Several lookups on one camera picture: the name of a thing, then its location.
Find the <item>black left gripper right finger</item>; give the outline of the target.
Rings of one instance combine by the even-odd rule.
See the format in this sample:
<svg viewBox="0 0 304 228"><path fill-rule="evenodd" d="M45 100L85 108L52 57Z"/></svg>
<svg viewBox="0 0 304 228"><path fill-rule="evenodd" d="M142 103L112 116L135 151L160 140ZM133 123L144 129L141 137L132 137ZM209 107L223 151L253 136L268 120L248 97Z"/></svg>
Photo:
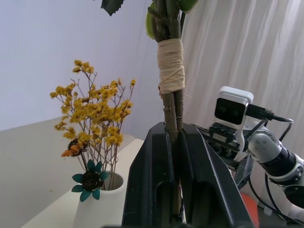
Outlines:
<svg viewBox="0 0 304 228"><path fill-rule="evenodd" d="M254 228L228 167L190 124L180 133L179 172L190 228Z"/></svg>

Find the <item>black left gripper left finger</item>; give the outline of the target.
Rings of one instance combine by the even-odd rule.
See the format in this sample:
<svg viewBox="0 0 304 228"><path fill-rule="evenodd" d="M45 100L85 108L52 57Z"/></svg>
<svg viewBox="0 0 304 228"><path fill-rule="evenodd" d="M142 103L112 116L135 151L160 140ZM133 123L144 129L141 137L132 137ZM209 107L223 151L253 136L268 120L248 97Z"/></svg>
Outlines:
<svg viewBox="0 0 304 228"><path fill-rule="evenodd" d="M147 133L128 175L122 225L171 226L177 181L178 151L171 145L163 122Z"/></svg>

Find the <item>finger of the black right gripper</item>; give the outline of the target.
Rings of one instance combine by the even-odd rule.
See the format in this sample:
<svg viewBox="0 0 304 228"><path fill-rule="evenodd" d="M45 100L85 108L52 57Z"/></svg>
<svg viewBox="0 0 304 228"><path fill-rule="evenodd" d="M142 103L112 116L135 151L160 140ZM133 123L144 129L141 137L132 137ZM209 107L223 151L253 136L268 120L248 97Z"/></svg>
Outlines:
<svg viewBox="0 0 304 228"><path fill-rule="evenodd" d="M253 169L253 159L248 155L238 164L234 181L237 188L242 189L248 182L252 169Z"/></svg>

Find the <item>green-stemmed bouquet with raffia tie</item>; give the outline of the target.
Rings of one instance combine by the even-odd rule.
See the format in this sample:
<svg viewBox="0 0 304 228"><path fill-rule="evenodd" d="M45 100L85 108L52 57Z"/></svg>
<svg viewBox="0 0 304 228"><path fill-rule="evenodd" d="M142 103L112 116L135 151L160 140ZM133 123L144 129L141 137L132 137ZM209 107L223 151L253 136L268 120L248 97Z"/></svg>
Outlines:
<svg viewBox="0 0 304 228"><path fill-rule="evenodd" d="M163 123L165 124L165 130L169 134L171 145L175 146L179 152L178 144L183 128L183 89L185 88L185 67L181 35L186 14L195 7L198 0L151 1L147 12L146 31L158 45L157 63L160 75L158 88L163 102ZM182 197L179 161L176 171L177 181L174 185L173 213L178 214L180 219Z"/></svg>

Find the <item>yellow dried flower bouquet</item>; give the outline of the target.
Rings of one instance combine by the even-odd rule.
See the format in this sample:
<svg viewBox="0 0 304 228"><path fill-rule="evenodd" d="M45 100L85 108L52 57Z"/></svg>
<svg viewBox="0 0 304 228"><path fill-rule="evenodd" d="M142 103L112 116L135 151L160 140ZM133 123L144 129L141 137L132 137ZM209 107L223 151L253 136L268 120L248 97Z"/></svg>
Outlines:
<svg viewBox="0 0 304 228"><path fill-rule="evenodd" d="M133 79L124 86L121 79L97 86L98 73L89 63L74 60L73 73L83 74L88 82L84 93L79 80L50 93L61 102L61 121L54 126L69 140L63 158L77 158L84 172L73 175L76 185L72 192L79 193L80 202L89 197L99 200L103 190L114 186L118 162L118 148L124 137L123 122L131 113L131 97L136 84Z"/></svg>

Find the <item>orange object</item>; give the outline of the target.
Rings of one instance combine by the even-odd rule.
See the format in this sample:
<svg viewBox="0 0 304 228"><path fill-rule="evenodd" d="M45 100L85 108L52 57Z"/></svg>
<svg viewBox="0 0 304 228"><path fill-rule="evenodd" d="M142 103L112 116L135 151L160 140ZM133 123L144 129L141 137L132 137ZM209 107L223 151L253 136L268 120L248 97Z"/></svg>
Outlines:
<svg viewBox="0 0 304 228"><path fill-rule="evenodd" d="M250 218L253 221L255 228L259 228L259 218L256 202L247 194L241 193L241 197L246 206L246 209L250 215Z"/></svg>

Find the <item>white ceramic vase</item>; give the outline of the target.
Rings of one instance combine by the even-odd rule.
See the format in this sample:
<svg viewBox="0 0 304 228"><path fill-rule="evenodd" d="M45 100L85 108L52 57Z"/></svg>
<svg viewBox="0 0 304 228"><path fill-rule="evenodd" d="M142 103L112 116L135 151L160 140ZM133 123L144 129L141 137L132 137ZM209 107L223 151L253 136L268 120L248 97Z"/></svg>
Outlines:
<svg viewBox="0 0 304 228"><path fill-rule="evenodd" d="M126 194L124 177L115 173L114 183L110 184L110 180L107 178L105 187L105 190L100 191L99 200L90 196L84 202L79 202L73 228L121 225Z"/></svg>

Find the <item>white curtain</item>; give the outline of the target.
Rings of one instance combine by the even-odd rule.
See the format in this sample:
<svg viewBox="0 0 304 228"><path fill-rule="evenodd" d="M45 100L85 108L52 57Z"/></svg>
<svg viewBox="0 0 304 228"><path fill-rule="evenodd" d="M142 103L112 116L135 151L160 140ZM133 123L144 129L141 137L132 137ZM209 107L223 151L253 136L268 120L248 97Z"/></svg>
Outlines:
<svg viewBox="0 0 304 228"><path fill-rule="evenodd" d="M208 126L230 86L293 119L283 143L304 158L304 0L199 0L186 16L184 121Z"/></svg>

